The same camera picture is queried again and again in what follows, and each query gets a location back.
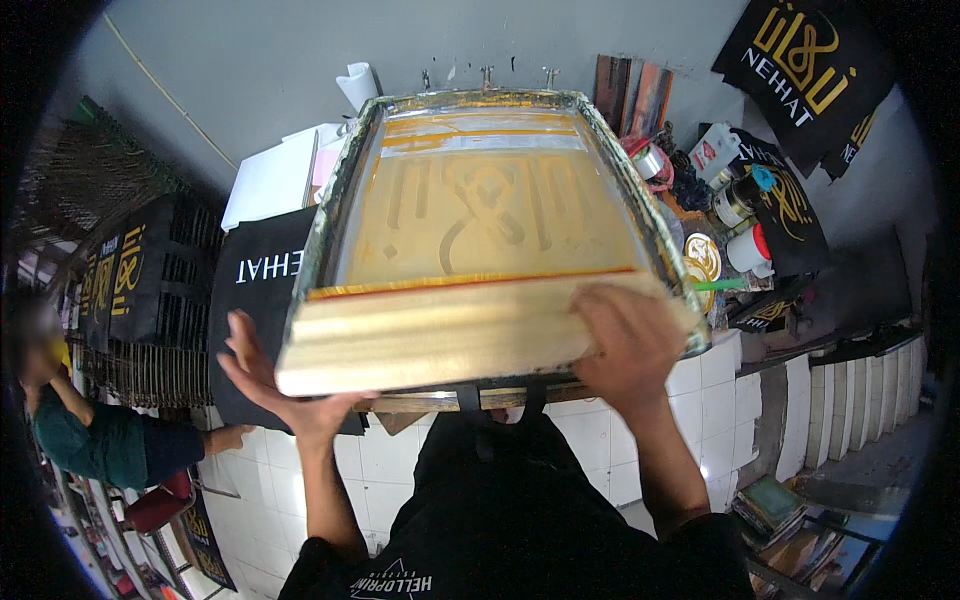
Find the hand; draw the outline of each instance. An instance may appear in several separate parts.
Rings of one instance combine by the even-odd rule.
[[[667,375],[686,347],[666,302],[599,284],[577,290],[572,304],[596,345],[573,365],[580,380],[624,419],[666,400]]]
[[[31,344],[26,348],[20,386],[24,391],[37,391],[50,383],[57,375],[58,367],[62,367],[62,363],[54,358],[48,347]]]
[[[253,319],[237,310],[227,314],[227,347],[236,357],[217,354],[217,361],[240,392],[254,404],[280,417],[297,436],[301,449],[329,447],[350,407],[378,392],[337,394],[323,399],[294,398],[276,389],[274,365],[256,339]]]

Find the green straw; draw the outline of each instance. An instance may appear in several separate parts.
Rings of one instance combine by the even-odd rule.
[[[698,292],[712,292],[718,290],[732,290],[738,287],[748,287],[750,283],[743,277],[740,279],[717,279],[716,281],[696,281],[693,289]]]

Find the paper roll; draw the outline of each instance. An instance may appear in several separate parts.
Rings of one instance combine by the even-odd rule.
[[[359,112],[363,103],[380,94],[376,91],[376,82],[373,80],[373,72],[368,62],[348,64],[347,72],[348,76],[341,75],[337,78],[337,85],[344,90],[353,108]]]

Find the electrical cable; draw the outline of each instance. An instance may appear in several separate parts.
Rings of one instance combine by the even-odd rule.
[[[107,22],[110,29],[113,30],[113,34],[116,36],[120,44],[124,47],[124,50],[126,50],[127,54],[131,56],[131,58],[133,59],[133,62],[136,62],[136,65],[140,67],[140,70],[143,71],[144,75],[146,75],[150,79],[150,81],[153,82],[153,84],[156,86],[156,89],[160,90],[160,93],[163,94],[163,97],[170,101],[170,104],[172,104],[174,108],[176,108],[180,112],[183,118],[186,119],[186,122],[192,125],[193,129],[197,130],[197,133],[199,133],[200,137],[202,137],[204,141],[210,145],[210,148],[213,148],[215,151],[217,151],[217,154],[220,155],[220,158],[225,160],[227,164],[233,167],[233,170],[236,171],[237,165],[233,164],[233,161],[230,160],[227,157],[227,155],[224,154],[224,151],[220,150],[220,147],[218,147],[215,143],[213,143],[213,140],[210,139],[206,133],[204,133],[204,130],[200,129],[200,126],[197,125],[196,121],[190,118],[190,115],[186,113],[186,110],[184,110],[179,104],[177,104],[177,101],[174,100],[173,97],[170,95],[170,93],[163,88],[163,85],[160,85],[160,82],[156,80],[156,77],[154,77],[153,74],[151,74],[151,72],[147,70],[147,66],[136,55],[136,53],[133,51],[133,48],[130,47],[130,44],[128,44],[127,41],[123,38],[123,36],[120,35],[120,30],[116,28],[116,25],[113,24],[113,20],[110,19],[110,15],[107,14],[106,12],[104,12],[104,20]]]

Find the green shirt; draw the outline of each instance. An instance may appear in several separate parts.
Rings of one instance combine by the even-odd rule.
[[[143,491],[147,483],[147,455],[143,447],[143,420],[125,406],[90,401],[89,427],[63,405],[47,385],[33,418],[34,436],[58,467],[81,477]]]

